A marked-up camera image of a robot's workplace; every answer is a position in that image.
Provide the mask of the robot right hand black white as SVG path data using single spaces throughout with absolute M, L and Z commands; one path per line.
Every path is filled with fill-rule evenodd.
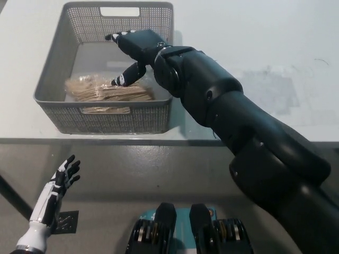
M 111 81 L 113 86 L 127 87 L 146 73 L 148 65 L 153 66 L 158 54 L 170 47 L 163 38 L 151 29 L 129 30 L 108 34 L 106 41 L 114 42 L 118 48 L 136 62 Z

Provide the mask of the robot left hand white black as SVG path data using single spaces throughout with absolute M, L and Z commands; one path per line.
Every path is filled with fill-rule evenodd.
M 30 216 L 31 222 L 40 223 L 50 230 L 57 226 L 62 200 L 71 185 L 80 179 L 80 161 L 75 155 L 66 159 L 45 184 Z

